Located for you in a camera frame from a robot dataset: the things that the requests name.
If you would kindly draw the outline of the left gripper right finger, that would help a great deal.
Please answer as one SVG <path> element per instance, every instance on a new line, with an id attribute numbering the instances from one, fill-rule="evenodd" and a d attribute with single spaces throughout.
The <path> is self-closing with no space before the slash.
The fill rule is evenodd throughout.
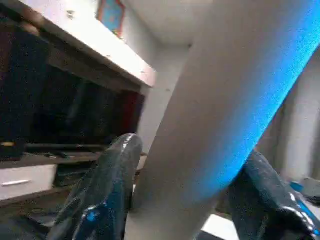
<path id="1" fill-rule="evenodd" d="M 229 186 L 240 240 L 318 240 L 320 221 L 260 153 L 253 150 Z"/>

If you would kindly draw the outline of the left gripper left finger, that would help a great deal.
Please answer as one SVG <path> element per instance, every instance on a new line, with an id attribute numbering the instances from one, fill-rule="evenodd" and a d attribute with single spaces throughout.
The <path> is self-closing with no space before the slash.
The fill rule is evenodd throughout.
<path id="1" fill-rule="evenodd" d="M 124 239 L 142 148 L 134 133 L 114 140 L 72 189 L 46 239 Z"/>

